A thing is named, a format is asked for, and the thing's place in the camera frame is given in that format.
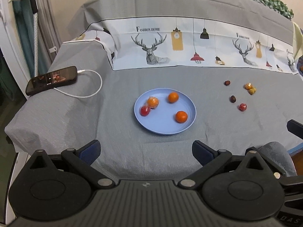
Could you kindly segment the grey sleeve forearm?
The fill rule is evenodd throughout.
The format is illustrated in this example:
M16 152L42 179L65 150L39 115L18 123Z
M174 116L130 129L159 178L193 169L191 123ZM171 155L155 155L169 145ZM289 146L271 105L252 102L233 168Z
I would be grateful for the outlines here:
M297 176L297 172L293 160L282 144L273 141L265 145L259 146L257 147L257 149L261 153L265 154L265 156L270 158L279 167L285 170L286 175L288 177Z

